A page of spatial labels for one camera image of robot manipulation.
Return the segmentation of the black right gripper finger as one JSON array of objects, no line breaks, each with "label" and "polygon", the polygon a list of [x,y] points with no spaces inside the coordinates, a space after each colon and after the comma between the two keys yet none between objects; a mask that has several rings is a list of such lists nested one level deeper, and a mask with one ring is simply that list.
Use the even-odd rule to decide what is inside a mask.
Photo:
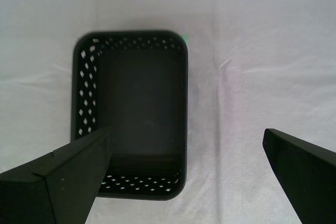
[{"label": "black right gripper finger", "polygon": [[265,129],[269,164],[302,223],[335,223],[335,153]]},{"label": "black right gripper finger", "polygon": [[85,223],[112,143],[103,128],[1,173],[1,223]]}]

